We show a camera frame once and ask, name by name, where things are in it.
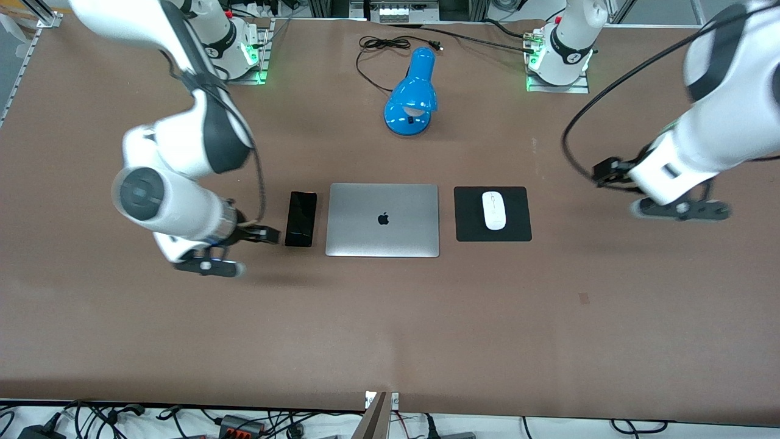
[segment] table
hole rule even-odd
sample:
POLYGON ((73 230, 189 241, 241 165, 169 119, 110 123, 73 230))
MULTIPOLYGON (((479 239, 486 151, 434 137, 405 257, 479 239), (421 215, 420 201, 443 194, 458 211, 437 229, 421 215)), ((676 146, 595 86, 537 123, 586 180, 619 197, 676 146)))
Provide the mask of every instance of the table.
MULTIPOLYGON (((592 89, 689 32, 604 30, 592 89)), ((165 60, 72 17, 44 33, 0 130, 0 397, 360 409, 365 390, 396 390, 406 412, 780 422, 776 164, 718 178, 723 223, 634 219, 634 198, 559 151, 589 96, 526 93, 514 52, 352 21, 296 21, 275 44, 268 83, 232 91, 261 146, 266 223, 316 191, 314 246, 237 245, 249 272, 226 280, 171 269, 109 196, 124 132, 191 105, 165 60), (385 128, 385 96, 354 68, 360 36, 402 33, 445 46, 439 111, 414 139, 385 128), (441 256, 326 257, 333 182, 437 184, 441 256), (470 185, 527 187, 534 239, 458 242, 452 190, 470 185)), ((390 86, 408 55, 361 66, 390 86)), ((635 155, 688 108, 682 56, 582 120, 583 163, 635 155)), ((252 213, 253 175, 203 184, 252 213)))

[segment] silver laptop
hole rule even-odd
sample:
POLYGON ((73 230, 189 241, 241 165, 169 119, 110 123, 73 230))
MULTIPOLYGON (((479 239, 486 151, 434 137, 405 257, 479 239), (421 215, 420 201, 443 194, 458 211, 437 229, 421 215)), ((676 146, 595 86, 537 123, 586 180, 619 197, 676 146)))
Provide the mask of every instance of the silver laptop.
POLYGON ((435 184, 334 183, 328 207, 328 256, 438 256, 435 184))

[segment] white computer mouse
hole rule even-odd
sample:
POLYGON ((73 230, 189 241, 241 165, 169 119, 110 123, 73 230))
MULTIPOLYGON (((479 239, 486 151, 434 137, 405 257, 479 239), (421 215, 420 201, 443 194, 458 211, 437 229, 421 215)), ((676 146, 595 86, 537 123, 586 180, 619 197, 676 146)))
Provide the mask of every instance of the white computer mouse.
POLYGON ((506 211, 504 198, 495 191, 482 194, 482 209, 485 214, 485 226, 490 230, 501 230, 506 227, 506 211))

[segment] mouse pad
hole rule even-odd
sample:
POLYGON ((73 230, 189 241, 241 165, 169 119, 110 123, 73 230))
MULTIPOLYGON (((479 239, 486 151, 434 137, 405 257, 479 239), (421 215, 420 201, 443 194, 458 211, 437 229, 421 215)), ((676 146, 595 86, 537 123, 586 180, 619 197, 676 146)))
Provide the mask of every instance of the mouse pad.
POLYGON ((458 241, 530 241, 531 219, 528 194, 522 186, 484 186, 455 188, 455 229, 458 241), (506 226, 490 230, 485 225, 482 194, 495 191, 504 198, 506 226))

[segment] black smartphone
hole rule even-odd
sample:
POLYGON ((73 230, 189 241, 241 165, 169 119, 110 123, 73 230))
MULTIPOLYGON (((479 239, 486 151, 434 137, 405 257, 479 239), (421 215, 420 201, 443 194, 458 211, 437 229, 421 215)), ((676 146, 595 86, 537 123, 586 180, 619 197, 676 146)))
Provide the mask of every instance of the black smartphone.
POLYGON ((287 247, 311 247, 314 235, 314 213, 317 211, 317 194, 293 192, 290 194, 290 209, 287 213, 287 247))

